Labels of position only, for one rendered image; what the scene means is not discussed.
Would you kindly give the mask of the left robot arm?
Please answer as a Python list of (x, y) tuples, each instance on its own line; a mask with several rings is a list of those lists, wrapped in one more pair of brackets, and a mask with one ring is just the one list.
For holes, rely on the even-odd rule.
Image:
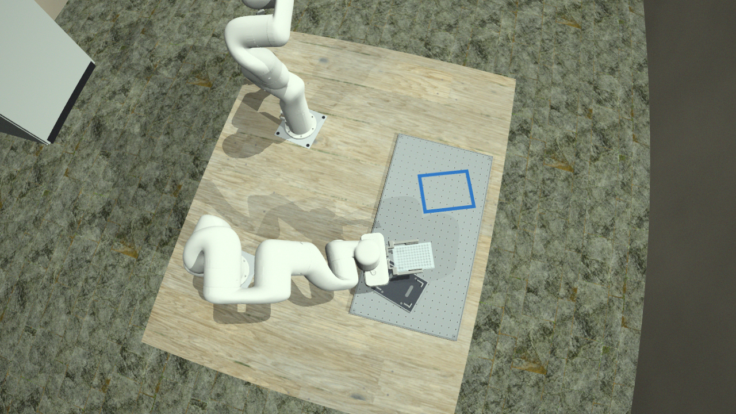
[(286, 121), (286, 133), (294, 139), (308, 138), (315, 132), (316, 120), (306, 103), (304, 82), (265, 49), (287, 44), (294, 0), (241, 1), (251, 9), (274, 8), (274, 14), (237, 17), (228, 22), (224, 42), (229, 54), (241, 65), (245, 78), (279, 98), (279, 113), (285, 116), (279, 119)]

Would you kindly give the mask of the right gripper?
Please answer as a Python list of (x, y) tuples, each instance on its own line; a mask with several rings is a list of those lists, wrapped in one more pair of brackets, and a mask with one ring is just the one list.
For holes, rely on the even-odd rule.
[(372, 241), (376, 242), (379, 246), (379, 264), (378, 267), (376, 267), (372, 271), (363, 271), (363, 275), (365, 276), (365, 285), (366, 286), (385, 286), (388, 283), (389, 275), (388, 270), (392, 270), (392, 275), (407, 275), (407, 274), (416, 274), (416, 273), (422, 273), (423, 270), (420, 269), (410, 269), (408, 271), (398, 272), (397, 273), (397, 267), (390, 267), (389, 260), (386, 260), (386, 257), (389, 257), (388, 249), (394, 248), (396, 244), (405, 244), (405, 246), (409, 246), (410, 244), (418, 244), (418, 239), (407, 239), (402, 241), (394, 241), (390, 240), (388, 241), (389, 246), (385, 247), (384, 237), (381, 233), (367, 233), (361, 235), (360, 240), (362, 239), (371, 239)]

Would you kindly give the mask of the blue tape rectangle outline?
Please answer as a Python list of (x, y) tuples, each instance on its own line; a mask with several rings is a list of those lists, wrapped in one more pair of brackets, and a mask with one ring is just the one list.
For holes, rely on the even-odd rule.
[[(460, 173), (466, 173), (467, 175), (467, 184), (470, 190), (470, 198), (471, 198), (471, 205), (462, 205), (457, 207), (451, 207), (451, 208), (445, 208), (445, 209), (426, 209), (426, 202), (425, 202), (425, 194), (423, 191), (423, 184), (421, 183), (421, 177), (433, 177), (438, 175), (455, 175)], [(472, 191), (472, 184), (470, 181), (470, 173), (469, 170), (457, 170), (457, 171), (451, 171), (451, 172), (435, 172), (435, 173), (429, 173), (429, 174), (423, 174), (423, 175), (417, 175), (419, 184), (420, 184), (420, 194), (421, 194), (421, 205), (423, 206), (423, 213), (424, 214), (430, 214), (435, 212), (445, 212), (445, 210), (461, 210), (461, 209), (475, 209), (475, 198)]]

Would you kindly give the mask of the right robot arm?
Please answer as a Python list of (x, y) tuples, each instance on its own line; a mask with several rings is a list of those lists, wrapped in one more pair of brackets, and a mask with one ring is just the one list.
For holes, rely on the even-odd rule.
[(286, 301), (295, 275), (304, 275), (324, 291), (351, 289), (358, 283), (356, 266), (372, 271), (380, 261), (380, 248), (371, 239), (335, 239), (324, 249), (328, 263), (310, 242), (266, 239), (256, 249), (254, 286), (243, 288), (249, 263), (242, 256), (237, 233), (223, 219), (205, 214), (186, 242), (182, 261), (188, 273), (204, 277), (203, 296), (213, 304)]

